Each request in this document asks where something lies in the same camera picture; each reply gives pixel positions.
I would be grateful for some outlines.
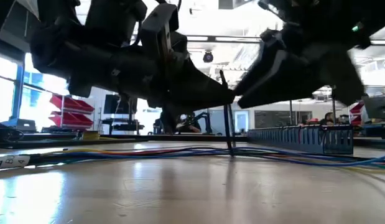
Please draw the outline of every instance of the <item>monitor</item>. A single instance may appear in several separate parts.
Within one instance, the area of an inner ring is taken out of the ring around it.
[[[119,95],[106,95],[104,114],[129,114],[129,101],[121,101],[118,107]],[[132,101],[132,113],[137,112],[137,98]]]
[[[385,96],[364,97],[363,100],[369,118],[385,119]]]

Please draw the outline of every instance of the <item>wooden table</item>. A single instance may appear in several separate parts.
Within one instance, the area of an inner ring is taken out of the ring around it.
[[[92,147],[197,144],[207,145]],[[53,150],[58,149],[0,149],[0,154]],[[385,151],[356,149],[356,155],[381,156]],[[0,223],[385,224],[385,175],[202,156],[5,170],[0,171]]]

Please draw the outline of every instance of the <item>robotic arm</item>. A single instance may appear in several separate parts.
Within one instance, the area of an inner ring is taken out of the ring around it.
[[[261,34],[259,57],[235,88],[248,108],[311,96],[329,85],[350,105],[364,88],[348,55],[370,46],[369,37],[385,26],[385,1],[260,0],[259,6],[284,22]]]
[[[70,94],[88,97],[98,86],[145,99],[173,117],[233,102],[231,90],[193,65],[187,37],[176,32],[177,6],[159,4],[144,20],[141,0],[92,0],[83,26],[78,0],[37,3],[42,27],[30,45],[34,65],[66,78]],[[139,33],[130,44],[136,22]]]
[[[30,46],[37,69],[68,79],[70,94],[88,96],[99,86],[163,107],[170,120],[230,104],[235,95],[248,108],[310,97],[324,85],[350,105],[364,88],[347,51],[368,47],[385,26],[385,0],[260,0],[285,25],[261,34],[259,57],[231,91],[193,65],[187,38],[176,32],[174,5],[161,1],[142,22],[147,8],[141,0],[92,0],[83,26],[75,14],[78,0],[37,2],[42,27]],[[139,33],[130,45],[136,22]]]

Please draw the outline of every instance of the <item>white label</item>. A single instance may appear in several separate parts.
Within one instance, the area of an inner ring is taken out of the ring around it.
[[[0,169],[25,167],[28,165],[29,159],[30,159],[30,156],[18,156],[18,155],[0,157],[0,161],[2,161],[0,165]]]

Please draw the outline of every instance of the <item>red storage bin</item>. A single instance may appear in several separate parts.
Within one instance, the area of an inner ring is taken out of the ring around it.
[[[51,114],[53,116],[50,117],[50,119],[54,121],[55,125],[61,127],[61,112],[54,111]],[[91,128],[92,125],[92,120],[88,119],[83,114],[75,114],[69,112],[64,112],[63,114],[62,127],[88,129]]]
[[[350,109],[350,113],[352,115],[361,115],[362,107],[364,107],[364,102],[361,101],[357,105],[355,105],[352,109]]]
[[[63,102],[63,110],[64,111],[70,111],[70,112],[76,112],[76,113],[83,113],[83,114],[92,114],[94,111],[94,107],[90,106],[86,102],[82,100],[74,100],[69,97],[62,97],[61,95],[54,95],[51,97],[50,102],[55,105],[58,109],[62,109],[62,99],[64,99]]]
[[[351,125],[358,126],[361,125],[361,122],[361,116],[357,116],[356,118],[353,118],[353,120],[351,121]]]

